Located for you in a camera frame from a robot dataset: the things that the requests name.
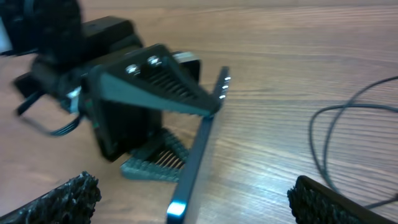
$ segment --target wood grain surface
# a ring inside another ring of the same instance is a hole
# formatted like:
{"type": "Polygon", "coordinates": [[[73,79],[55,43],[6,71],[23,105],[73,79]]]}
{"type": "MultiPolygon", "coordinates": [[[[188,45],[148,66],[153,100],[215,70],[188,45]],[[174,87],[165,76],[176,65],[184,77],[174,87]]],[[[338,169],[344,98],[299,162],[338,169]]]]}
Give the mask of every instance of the wood grain surface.
{"type": "MultiPolygon", "coordinates": [[[[211,89],[221,66],[231,86],[218,133],[213,173],[198,223],[294,223],[286,191],[299,175],[321,183],[310,156],[308,121],[316,110],[342,104],[365,85],[398,73],[398,6],[390,0],[84,0],[86,20],[114,15],[134,20],[147,45],[165,43],[203,59],[202,85],[211,89]]],[[[101,156],[85,122],[48,138],[13,116],[21,102],[10,87],[31,57],[5,62],[0,74],[0,215],[83,170],[99,178],[103,199],[93,223],[163,223],[175,184],[123,179],[101,156]]],[[[398,81],[361,102],[398,106],[398,81]]],[[[72,118],[49,99],[29,116],[57,128],[72,118]]],[[[334,112],[315,126],[317,147],[334,112]]],[[[166,114],[186,144],[194,116],[166,114]]],[[[337,125],[330,172],[342,192],[366,205],[398,192],[398,118],[352,109],[337,125]]],[[[398,204],[374,210],[398,222],[398,204]]]]}

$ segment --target black cable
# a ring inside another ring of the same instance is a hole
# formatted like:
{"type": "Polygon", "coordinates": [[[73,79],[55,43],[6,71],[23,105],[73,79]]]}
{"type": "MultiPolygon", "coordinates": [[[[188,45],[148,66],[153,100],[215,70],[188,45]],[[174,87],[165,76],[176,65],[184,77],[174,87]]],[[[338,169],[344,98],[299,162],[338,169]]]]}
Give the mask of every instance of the black cable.
{"type": "MultiPolygon", "coordinates": [[[[323,108],[320,109],[319,111],[317,111],[311,118],[310,120],[310,124],[308,127],[308,140],[310,143],[310,150],[313,156],[313,159],[315,161],[315,165],[320,173],[320,175],[323,177],[323,179],[325,180],[325,182],[328,184],[328,186],[334,190],[335,192],[341,194],[341,192],[338,190],[338,188],[334,185],[333,181],[330,179],[330,176],[328,174],[328,169],[327,169],[327,159],[328,159],[328,147],[329,147],[329,143],[330,143],[330,138],[331,138],[331,134],[333,133],[333,129],[338,121],[338,119],[340,118],[340,116],[343,114],[344,110],[347,108],[372,108],[372,109],[382,109],[382,110],[388,110],[388,111],[393,111],[393,112],[397,112],[398,113],[398,108],[394,108],[391,106],[384,106],[384,105],[371,105],[371,104],[354,104],[355,100],[362,95],[365,91],[369,90],[370,88],[376,86],[376,85],[380,85],[382,83],[385,82],[389,82],[389,81],[393,81],[393,80],[397,80],[398,76],[396,77],[391,77],[391,78],[387,78],[384,80],[380,80],[376,83],[370,84],[367,87],[363,88],[362,90],[358,91],[353,97],[351,97],[351,99],[348,100],[348,102],[344,105],[336,105],[336,106],[329,106],[327,108],[323,108]],[[328,132],[326,134],[325,137],[325,143],[323,145],[323,167],[321,167],[318,157],[315,153],[315,146],[313,144],[313,124],[315,122],[315,119],[317,118],[317,116],[325,111],[328,110],[336,110],[336,109],[340,109],[339,112],[337,112],[336,116],[333,118],[333,121],[330,123],[330,126],[328,128],[328,132]]],[[[391,200],[386,201],[387,203],[391,203],[391,202],[395,202],[397,201],[398,198],[394,198],[391,200]]],[[[386,202],[379,202],[379,203],[375,203],[372,205],[368,205],[366,206],[366,208],[370,209],[370,208],[375,208],[381,205],[386,204],[386,202]]]]}
{"type": "Polygon", "coordinates": [[[16,109],[16,114],[18,117],[21,118],[23,122],[26,122],[27,124],[31,125],[33,128],[40,131],[42,134],[53,137],[64,136],[79,126],[80,121],[83,118],[81,114],[79,114],[71,123],[55,131],[48,130],[47,128],[43,127],[41,124],[39,124],[33,119],[23,117],[22,114],[25,113],[43,94],[44,93],[35,92],[31,94],[29,97],[27,97],[26,100],[20,106],[18,106],[18,108],[16,109]]]}

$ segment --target black rectangular bar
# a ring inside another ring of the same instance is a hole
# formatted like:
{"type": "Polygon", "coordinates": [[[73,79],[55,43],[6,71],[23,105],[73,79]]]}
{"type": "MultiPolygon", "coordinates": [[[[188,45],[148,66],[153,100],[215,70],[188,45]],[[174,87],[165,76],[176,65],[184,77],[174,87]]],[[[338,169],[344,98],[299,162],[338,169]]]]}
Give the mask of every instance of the black rectangular bar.
{"type": "MultiPolygon", "coordinates": [[[[229,68],[223,67],[213,90],[213,96],[217,97],[221,104],[226,97],[230,79],[229,68]]],[[[214,116],[204,117],[201,121],[187,163],[167,209],[167,224],[196,222],[200,197],[211,169],[217,132],[214,123],[219,120],[221,110],[214,116]]]]}

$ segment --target wooden table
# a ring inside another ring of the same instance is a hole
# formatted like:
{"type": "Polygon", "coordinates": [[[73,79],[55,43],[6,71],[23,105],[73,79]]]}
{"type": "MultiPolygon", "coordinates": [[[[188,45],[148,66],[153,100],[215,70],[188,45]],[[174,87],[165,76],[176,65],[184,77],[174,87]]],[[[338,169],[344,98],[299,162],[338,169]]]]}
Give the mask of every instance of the wooden table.
{"type": "MultiPolygon", "coordinates": [[[[83,0],[86,20],[133,19],[147,45],[189,50],[203,59],[205,88],[221,66],[231,88],[216,144],[213,175],[198,223],[294,223],[286,191],[299,175],[322,182],[309,153],[307,125],[322,107],[337,105],[365,85],[398,72],[398,5],[393,0],[83,0]]],[[[11,88],[31,57],[7,62],[0,75],[0,215],[83,170],[100,179],[103,199],[93,223],[163,223],[175,184],[126,180],[101,156],[85,122],[48,138],[13,116],[21,102],[11,88]]],[[[397,82],[361,101],[398,105],[397,82]]],[[[333,112],[315,127],[321,146],[333,112]]],[[[71,117],[52,100],[28,115],[50,128],[71,117]]],[[[198,118],[166,115],[166,126],[190,144],[198,118]]],[[[330,151],[337,186],[366,205],[398,189],[396,114],[349,110],[330,151]]],[[[398,222],[397,203],[375,212],[398,222]]]]}

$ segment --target metal screw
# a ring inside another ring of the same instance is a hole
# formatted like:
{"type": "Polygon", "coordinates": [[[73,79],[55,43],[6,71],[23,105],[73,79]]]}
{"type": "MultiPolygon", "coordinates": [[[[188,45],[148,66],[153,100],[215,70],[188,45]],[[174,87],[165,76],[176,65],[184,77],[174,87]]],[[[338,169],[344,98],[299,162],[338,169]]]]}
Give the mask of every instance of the metal screw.
{"type": "Polygon", "coordinates": [[[126,72],[128,74],[137,75],[137,74],[139,74],[140,71],[139,71],[139,68],[137,65],[129,65],[126,67],[126,72]]]}
{"type": "Polygon", "coordinates": [[[161,64],[162,62],[160,61],[160,59],[156,56],[151,56],[148,58],[148,64],[152,65],[153,67],[157,67],[161,64]]]}

